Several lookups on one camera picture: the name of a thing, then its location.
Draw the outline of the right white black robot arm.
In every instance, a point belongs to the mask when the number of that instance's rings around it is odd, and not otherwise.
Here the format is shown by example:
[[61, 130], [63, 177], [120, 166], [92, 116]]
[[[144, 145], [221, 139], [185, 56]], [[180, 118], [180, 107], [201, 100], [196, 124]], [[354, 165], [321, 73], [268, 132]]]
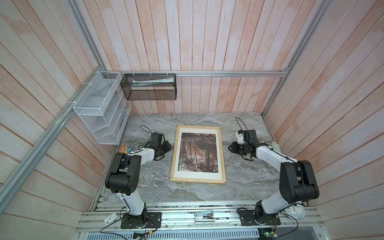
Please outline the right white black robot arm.
[[276, 143], [269, 145], [259, 142], [255, 130], [239, 130], [236, 137], [237, 141], [228, 147], [231, 153], [248, 161], [253, 161], [254, 158], [262, 160], [280, 173], [279, 190], [269, 198], [258, 201], [255, 206], [256, 223], [268, 224], [278, 212], [298, 202], [319, 197], [319, 187], [310, 162], [282, 154]]

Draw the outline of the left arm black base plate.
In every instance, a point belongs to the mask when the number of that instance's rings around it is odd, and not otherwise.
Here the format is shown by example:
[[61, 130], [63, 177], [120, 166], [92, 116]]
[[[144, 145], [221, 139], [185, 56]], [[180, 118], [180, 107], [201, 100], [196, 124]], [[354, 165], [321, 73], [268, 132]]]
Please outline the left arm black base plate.
[[161, 227], [161, 222], [161, 212], [143, 212], [139, 216], [134, 216], [126, 213], [123, 215], [122, 218], [121, 229], [141, 229], [145, 227], [158, 229]]

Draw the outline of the autumn forest photo print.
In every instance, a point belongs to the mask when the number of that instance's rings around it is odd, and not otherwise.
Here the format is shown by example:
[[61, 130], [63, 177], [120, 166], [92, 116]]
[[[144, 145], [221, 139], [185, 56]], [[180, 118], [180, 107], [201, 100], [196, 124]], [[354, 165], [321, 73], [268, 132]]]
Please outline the autumn forest photo print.
[[216, 135], [182, 133], [178, 171], [218, 173]]

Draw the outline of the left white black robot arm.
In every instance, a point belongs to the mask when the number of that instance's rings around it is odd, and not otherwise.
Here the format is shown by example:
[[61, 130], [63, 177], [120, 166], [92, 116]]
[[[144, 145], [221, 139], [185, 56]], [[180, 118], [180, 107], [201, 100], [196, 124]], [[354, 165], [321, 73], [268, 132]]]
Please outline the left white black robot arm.
[[141, 165], [163, 159], [171, 149], [172, 146], [164, 135], [155, 132], [140, 150], [115, 154], [105, 179], [105, 187], [118, 195], [125, 204], [129, 217], [142, 221], [147, 217], [146, 204], [137, 191]]

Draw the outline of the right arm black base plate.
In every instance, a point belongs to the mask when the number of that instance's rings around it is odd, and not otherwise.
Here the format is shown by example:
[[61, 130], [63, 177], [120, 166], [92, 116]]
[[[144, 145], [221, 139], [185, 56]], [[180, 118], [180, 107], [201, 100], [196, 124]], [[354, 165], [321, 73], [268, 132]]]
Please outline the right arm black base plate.
[[281, 220], [278, 215], [268, 215], [263, 211], [248, 210], [246, 208], [237, 209], [242, 226], [279, 226]]

